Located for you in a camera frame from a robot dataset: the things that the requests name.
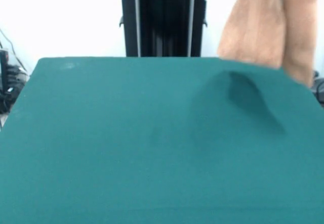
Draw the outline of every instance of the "white wall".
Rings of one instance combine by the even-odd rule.
[[[235,0],[208,0],[202,56],[215,56]],[[0,0],[0,28],[30,70],[41,57],[125,56],[121,0]],[[316,68],[324,74],[324,0]]]

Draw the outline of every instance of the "green felt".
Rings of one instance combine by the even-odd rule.
[[[0,133],[1,224],[323,224],[324,111],[219,59],[42,59]]]

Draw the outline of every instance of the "green board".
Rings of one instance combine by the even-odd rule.
[[[42,59],[0,133],[1,224],[323,224],[324,111],[219,59]]]

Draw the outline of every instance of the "black stand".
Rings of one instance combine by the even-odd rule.
[[[206,0],[123,0],[127,57],[199,57]]]

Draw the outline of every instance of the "brown cloth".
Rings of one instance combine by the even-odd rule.
[[[317,0],[237,0],[217,54],[272,68],[296,81],[313,81]]]

